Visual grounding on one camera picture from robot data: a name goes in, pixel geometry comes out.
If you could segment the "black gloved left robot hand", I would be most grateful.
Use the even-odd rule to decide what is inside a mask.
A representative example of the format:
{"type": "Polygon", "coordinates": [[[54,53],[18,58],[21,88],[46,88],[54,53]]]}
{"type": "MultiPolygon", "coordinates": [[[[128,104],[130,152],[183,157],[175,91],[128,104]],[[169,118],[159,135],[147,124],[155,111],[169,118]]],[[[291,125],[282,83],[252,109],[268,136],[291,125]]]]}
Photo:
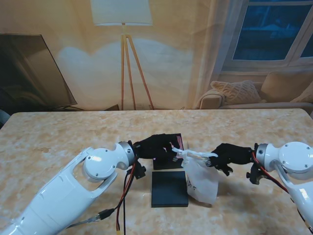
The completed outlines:
{"type": "Polygon", "coordinates": [[[176,134],[156,134],[133,144],[139,158],[159,161],[172,160],[177,154],[173,147],[180,149],[176,134]]]}

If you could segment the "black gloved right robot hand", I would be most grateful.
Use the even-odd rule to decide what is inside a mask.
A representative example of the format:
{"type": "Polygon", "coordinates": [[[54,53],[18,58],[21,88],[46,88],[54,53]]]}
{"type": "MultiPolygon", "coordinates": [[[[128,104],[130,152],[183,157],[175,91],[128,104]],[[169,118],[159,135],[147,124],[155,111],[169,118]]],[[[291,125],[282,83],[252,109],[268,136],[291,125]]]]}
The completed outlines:
{"type": "Polygon", "coordinates": [[[209,157],[206,162],[207,167],[214,167],[222,171],[226,176],[233,172],[228,164],[245,165],[251,163],[253,150],[250,147],[241,147],[229,143],[221,143],[212,153],[216,157],[209,157]]]}

